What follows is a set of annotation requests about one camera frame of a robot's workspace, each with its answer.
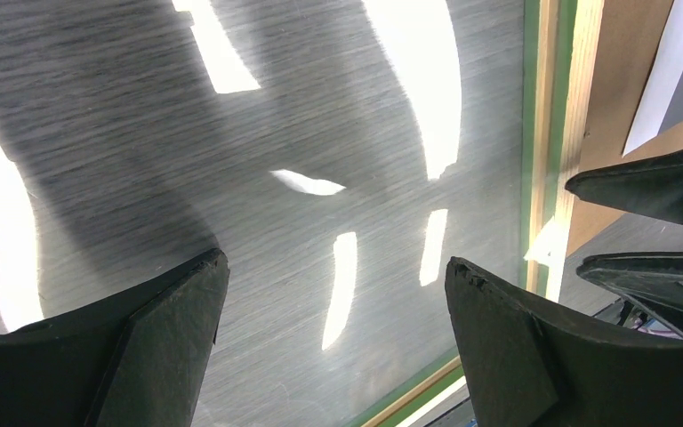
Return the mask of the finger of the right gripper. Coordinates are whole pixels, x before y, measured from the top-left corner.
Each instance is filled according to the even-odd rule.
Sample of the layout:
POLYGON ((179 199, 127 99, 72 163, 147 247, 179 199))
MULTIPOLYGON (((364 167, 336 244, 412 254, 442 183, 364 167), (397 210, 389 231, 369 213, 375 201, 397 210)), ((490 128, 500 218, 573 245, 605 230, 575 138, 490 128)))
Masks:
POLYGON ((683 149, 578 173, 565 189, 594 205, 683 225, 683 149))
POLYGON ((683 253, 599 254, 576 274, 619 295, 683 338, 683 253))

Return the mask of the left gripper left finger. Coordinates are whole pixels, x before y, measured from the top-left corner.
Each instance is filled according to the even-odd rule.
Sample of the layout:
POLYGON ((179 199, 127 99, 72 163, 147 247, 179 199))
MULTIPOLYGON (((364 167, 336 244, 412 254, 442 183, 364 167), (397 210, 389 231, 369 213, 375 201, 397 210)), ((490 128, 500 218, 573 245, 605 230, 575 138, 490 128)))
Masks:
POLYGON ((190 425, 228 282, 214 248, 0 334, 0 426, 190 425))

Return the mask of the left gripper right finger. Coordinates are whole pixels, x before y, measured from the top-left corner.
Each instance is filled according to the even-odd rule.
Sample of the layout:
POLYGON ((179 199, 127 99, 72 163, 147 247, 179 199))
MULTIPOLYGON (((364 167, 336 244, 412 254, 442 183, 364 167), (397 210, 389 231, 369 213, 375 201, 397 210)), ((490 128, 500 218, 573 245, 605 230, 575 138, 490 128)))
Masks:
POLYGON ((446 299, 481 426, 683 426, 683 338, 521 289, 463 258, 446 299))

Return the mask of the photo with white borders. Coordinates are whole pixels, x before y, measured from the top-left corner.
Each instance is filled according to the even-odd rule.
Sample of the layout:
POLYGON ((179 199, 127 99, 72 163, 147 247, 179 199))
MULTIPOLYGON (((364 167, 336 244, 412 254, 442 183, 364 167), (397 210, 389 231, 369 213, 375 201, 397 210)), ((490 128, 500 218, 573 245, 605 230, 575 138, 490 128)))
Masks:
POLYGON ((623 147, 626 156, 683 122, 683 0, 672 4, 623 147))

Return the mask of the wooden picture frame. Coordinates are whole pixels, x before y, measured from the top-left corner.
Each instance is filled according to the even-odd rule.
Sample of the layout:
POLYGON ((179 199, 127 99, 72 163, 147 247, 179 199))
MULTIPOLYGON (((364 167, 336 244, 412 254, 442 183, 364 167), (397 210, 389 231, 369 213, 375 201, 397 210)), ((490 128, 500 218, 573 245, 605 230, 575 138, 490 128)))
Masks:
MULTIPOLYGON (((569 249, 573 196, 563 183, 578 172, 606 1, 526 1, 521 285, 558 302, 569 249)), ((418 279, 434 283, 442 267, 448 209, 429 212, 418 279)), ((347 426, 412 425, 463 384, 460 358, 436 359, 347 426)))

